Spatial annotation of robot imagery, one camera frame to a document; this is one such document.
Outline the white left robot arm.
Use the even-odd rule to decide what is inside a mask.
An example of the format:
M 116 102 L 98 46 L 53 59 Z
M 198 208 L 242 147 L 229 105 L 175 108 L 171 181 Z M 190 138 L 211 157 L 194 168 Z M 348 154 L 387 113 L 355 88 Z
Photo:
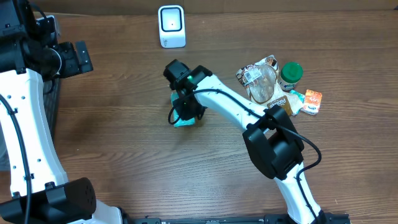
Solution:
M 86 177 L 63 169 L 45 114 L 44 84 L 92 71 L 83 41 L 59 42 L 53 16 L 36 19 L 29 1 L 1 2 L 1 128 L 11 167 L 10 223 L 127 223 L 96 198 Z

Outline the small teal white packet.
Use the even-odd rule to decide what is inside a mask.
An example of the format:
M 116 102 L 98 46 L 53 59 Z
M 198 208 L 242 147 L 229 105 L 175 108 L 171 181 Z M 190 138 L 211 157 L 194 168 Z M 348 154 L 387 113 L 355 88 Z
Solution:
M 290 90 L 289 93 L 298 96 L 298 98 L 300 99 L 300 101 L 301 101 L 302 103 L 304 103 L 304 101 L 305 101 L 305 95 L 304 95 L 304 94 L 299 93 L 299 92 L 297 92 L 297 91 L 295 91 L 295 90 Z

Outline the green lid jar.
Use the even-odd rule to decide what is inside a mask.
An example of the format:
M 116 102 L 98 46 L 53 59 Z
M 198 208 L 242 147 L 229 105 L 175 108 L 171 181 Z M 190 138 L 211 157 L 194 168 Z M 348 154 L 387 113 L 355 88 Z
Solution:
M 277 82 L 282 90 L 290 91 L 295 88 L 302 77 L 302 66 L 297 62 L 288 62 L 282 67 Z

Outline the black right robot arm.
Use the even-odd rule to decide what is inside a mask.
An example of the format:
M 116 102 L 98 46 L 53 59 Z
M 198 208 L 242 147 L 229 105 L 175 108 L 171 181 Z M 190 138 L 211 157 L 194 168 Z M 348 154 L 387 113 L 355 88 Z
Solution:
M 191 70 L 177 59 L 164 70 L 170 89 L 178 98 L 173 101 L 170 124 L 192 118 L 202 119 L 211 109 L 236 125 L 243 133 L 249 158 L 267 178 L 275 180 L 294 223 L 325 223 L 326 215 L 316 203 L 304 172 L 302 151 L 307 138 L 298 134 L 289 115 L 280 106 L 268 109 L 237 94 L 209 69 L 199 65 Z

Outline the beige brown snack pouch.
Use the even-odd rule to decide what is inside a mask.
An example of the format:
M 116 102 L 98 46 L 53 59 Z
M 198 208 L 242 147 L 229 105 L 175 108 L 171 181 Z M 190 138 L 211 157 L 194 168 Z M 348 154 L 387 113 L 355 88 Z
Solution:
M 260 61 L 246 65 L 236 72 L 236 78 L 246 89 L 252 102 L 271 109 L 280 106 L 289 116 L 296 116 L 303 107 L 302 96 L 284 91 L 278 82 L 279 64 L 270 55 Z

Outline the orange snack packet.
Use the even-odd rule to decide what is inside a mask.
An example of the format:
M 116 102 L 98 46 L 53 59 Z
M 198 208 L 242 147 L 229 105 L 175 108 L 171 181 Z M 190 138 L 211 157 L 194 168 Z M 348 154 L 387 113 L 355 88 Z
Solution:
M 307 89 L 305 93 L 303 107 L 301 108 L 301 110 L 311 115 L 318 114 L 320 110 L 322 96 L 323 95 L 321 92 Z

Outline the teal tissue pack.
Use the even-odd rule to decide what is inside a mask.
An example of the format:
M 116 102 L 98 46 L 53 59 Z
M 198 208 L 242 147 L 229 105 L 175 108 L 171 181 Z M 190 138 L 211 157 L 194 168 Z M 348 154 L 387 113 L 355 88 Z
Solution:
M 174 102 L 175 100 L 177 100 L 177 99 L 178 99 L 178 94 L 177 94 L 176 92 L 172 92 L 172 93 L 171 93 L 171 96 L 170 96 L 171 102 L 173 103 L 173 102 Z M 173 115 L 174 121 L 177 120 L 178 117 L 179 117 L 179 114 L 177 113 L 176 110 L 174 110 L 174 112 L 172 113 L 172 115 Z M 194 124 L 195 124 L 195 118 L 192 118 L 192 119 L 189 119 L 189 120 L 182 120 L 182 119 L 179 119 L 179 120 L 174 124 L 174 126 L 175 126 L 176 128 L 178 128 L 178 127 L 182 127 L 182 126 L 191 126 L 191 125 L 194 125 Z

